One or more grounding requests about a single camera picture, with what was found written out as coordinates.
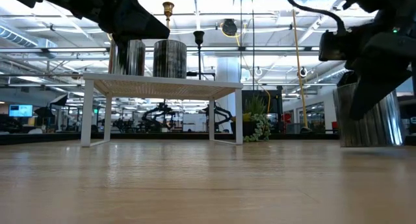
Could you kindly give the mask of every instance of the blue screen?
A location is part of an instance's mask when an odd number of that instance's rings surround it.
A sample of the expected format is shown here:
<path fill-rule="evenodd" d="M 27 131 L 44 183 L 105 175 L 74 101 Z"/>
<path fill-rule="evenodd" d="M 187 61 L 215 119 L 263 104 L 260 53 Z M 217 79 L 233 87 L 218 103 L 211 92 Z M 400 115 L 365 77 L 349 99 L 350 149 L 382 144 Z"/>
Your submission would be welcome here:
<path fill-rule="evenodd" d="M 32 105 L 10 105 L 8 108 L 8 115 L 10 117 L 32 117 Z"/>

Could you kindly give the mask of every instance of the glass wall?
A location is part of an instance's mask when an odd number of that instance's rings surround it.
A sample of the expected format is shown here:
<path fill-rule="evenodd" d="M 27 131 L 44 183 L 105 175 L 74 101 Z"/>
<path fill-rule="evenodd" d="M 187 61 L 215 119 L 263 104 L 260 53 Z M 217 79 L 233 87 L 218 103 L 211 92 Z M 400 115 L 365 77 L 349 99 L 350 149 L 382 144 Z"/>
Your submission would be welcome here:
<path fill-rule="evenodd" d="M 324 103 L 316 103 L 306 106 L 307 126 L 316 133 L 325 133 L 325 113 Z M 303 108 L 299 109 L 299 123 L 304 124 Z"/>

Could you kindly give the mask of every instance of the plant pot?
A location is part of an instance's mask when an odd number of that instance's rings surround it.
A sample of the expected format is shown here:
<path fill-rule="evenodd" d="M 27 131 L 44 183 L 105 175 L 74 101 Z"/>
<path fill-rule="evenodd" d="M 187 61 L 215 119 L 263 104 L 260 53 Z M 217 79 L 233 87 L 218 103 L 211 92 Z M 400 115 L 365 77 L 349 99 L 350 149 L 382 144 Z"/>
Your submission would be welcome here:
<path fill-rule="evenodd" d="M 255 133 L 257 128 L 256 121 L 243 121 L 242 122 L 242 136 L 251 136 Z M 235 137 L 235 122 L 231 122 L 231 130 L 233 131 L 233 136 Z"/>

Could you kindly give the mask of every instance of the white table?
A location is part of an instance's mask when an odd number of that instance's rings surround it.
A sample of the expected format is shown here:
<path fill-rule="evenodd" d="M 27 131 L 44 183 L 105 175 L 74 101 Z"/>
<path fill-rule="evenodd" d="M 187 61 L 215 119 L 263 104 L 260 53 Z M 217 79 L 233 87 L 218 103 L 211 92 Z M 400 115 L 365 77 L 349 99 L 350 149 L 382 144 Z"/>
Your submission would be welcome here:
<path fill-rule="evenodd" d="M 215 101 L 231 93 L 235 93 L 236 141 L 234 144 L 242 145 L 241 90 L 243 85 L 240 83 L 97 73 L 84 73 L 84 80 L 83 117 L 89 117 L 88 113 L 92 113 L 94 88 L 106 97 L 106 106 L 104 140 L 91 143 L 92 118 L 83 118 L 81 131 L 81 146 L 83 147 L 110 141 L 113 97 L 208 100 L 209 115 L 211 116 L 209 118 L 209 140 L 215 140 L 215 118 L 212 117 L 214 116 Z"/>

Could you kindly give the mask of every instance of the stainless steel can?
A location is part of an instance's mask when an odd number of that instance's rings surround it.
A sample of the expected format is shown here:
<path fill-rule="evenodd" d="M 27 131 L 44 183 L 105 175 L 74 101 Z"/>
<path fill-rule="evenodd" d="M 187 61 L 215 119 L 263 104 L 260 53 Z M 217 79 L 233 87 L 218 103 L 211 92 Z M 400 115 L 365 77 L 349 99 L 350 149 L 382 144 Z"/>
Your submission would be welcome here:
<path fill-rule="evenodd" d="M 187 46 L 175 40 L 155 43 L 153 76 L 165 78 L 187 78 Z"/>
<path fill-rule="evenodd" d="M 109 73 L 117 75 L 144 75 L 146 45 L 141 40 L 130 40 L 126 47 L 111 43 Z"/>
<path fill-rule="evenodd" d="M 349 112 L 356 85 L 347 84 L 333 91 L 341 147 L 402 145 L 404 134 L 396 91 L 384 97 L 363 119 L 354 121 Z"/>

